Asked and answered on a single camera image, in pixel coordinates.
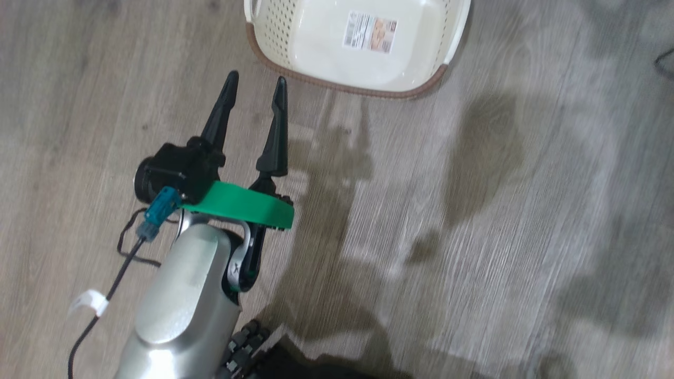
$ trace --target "black cable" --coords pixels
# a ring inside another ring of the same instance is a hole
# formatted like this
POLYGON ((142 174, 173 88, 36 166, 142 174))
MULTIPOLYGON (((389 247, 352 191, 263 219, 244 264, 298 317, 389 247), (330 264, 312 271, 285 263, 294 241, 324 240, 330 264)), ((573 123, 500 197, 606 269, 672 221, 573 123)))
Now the black cable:
MULTIPOLYGON (((126 259, 124 260, 124 263, 122 263, 122 267, 119 269, 119 272, 117 272, 117 277, 115 278, 113 285, 110 287, 108 295, 105 297, 107 301, 110 301, 113 298, 113 295, 115 294, 117 287, 119 287, 119 283, 121 283, 127 268, 129 268, 131 261, 135 258, 135 255, 138 253, 140 247, 143 246, 143 243, 145 243, 145 239, 139 238, 138 241, 136 241, 135 245, 133 245, 133 247, 131 248, 131 251, 129 251, 129 253, 126 255, 126 259)), ((94 318, 91 319, 89 325, 87 325, 87 327, 84 329, 84 332, 82 332, 78 340, 73 345, 73 349, 70 351, 70 356, 68 357, 68 379, 73 379, 73 366, 75 363, 75 353, 77 353, 78 348, 82 344, 82 341, 84 341, 87 335, 89 335, 89 332, 91 332, 91 330, 94 328, 94 325, 96 325, 98 319, 99 319, 98 316, 94 316, 94 318)))
MULTIPOLYGON (((122 251, 122 245, 124 244, 124 236, 126 235, 126 232, 129 231, 129 229, 133 226, 135 223, 135 220, 138 218, 138 215, 141 213, 145 213, 147 208, 141 208, 133 212, 131 215, 131 218, 129 219, 129 222, 124 226, 124 229, 122 229, 122 232, 119 234, 119 240, 117 240, 117 253, 124 258, 129 256, 129 253, 125 253, 122 251)), ((166 222, 171 223, 171 224, 177 224, 178 221, 175 220, 166 220, 166 222)), ((149 264, 150 266, 153 267, 161 267, 162 264, 161 262, 154 260, 154 259, 149 259, 149 258, 143 258, 143 257, 133 257, 133 260, 139 263, 144 263, 144 264, 149 264)))
POLYGON ((674 71, 669 71, 668 69, 666 69, 665 66, 662 64, 662 62, 665 58, 667 58, 669 55, 672 55, 673 53, 674 49, 665 51, 659 57, 657 57, 655 59, 655 63, 653 63, 655 65, 655 71, 657 71, 658 74, 664 76, 669 80, 674 80, 674 71))

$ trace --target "wooden floor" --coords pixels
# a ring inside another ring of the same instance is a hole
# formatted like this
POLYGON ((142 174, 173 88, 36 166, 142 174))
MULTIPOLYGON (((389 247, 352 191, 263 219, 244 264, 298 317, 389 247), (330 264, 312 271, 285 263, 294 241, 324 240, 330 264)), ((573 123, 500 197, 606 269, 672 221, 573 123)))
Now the wooden floor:
MULTIPOLYGON (((473 3, 417 100, 289 80, 292 231, 242 322, 391 378, 674 378, 669 0, 473 3)), ((248 185, 276 74, 242 1, 0 1, 0 377, 64 378, 106 291, 137 164, 241 73, 222 177, 248 185)), ((142 250, 161 259, 173 230, 142 250)), ((75 362, 110 378, 154 269, 133 265, 75 362)))

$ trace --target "blue connector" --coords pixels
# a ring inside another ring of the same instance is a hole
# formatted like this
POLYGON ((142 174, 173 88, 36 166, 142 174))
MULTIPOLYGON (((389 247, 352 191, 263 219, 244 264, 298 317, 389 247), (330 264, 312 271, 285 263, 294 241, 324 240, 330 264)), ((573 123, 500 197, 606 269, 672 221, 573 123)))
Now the blue connector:
POLYGON ((145 221, 138 226, 135 233, 139 238, 152 242, 159 234, 159 227, 171 213, 180 208, 180 205, 182 205, 182 199, 177 189, 173 187, 162 188, 148 210, 145 211, 145 221))

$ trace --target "white plastic basket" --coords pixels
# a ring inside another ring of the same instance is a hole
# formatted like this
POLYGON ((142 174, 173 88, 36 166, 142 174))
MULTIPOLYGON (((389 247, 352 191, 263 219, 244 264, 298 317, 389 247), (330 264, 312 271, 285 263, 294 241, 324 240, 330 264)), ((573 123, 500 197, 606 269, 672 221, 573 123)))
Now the white plastic basket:
POLYGON ((280 73, 368 96, 435 85, 459 45, 470 0, 244 0, 248 41, 280 73))

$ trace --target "green bracket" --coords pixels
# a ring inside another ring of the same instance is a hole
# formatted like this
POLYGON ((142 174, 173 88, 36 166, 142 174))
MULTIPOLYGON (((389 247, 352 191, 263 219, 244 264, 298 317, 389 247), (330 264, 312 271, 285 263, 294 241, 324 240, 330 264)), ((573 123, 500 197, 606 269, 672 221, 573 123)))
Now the green bracket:
POLYGON ((183 208, 278 229, 290 229, 295 217, 295 209, 290 204, 223 181, 214 182, 202 202, 183 204, 183 208))

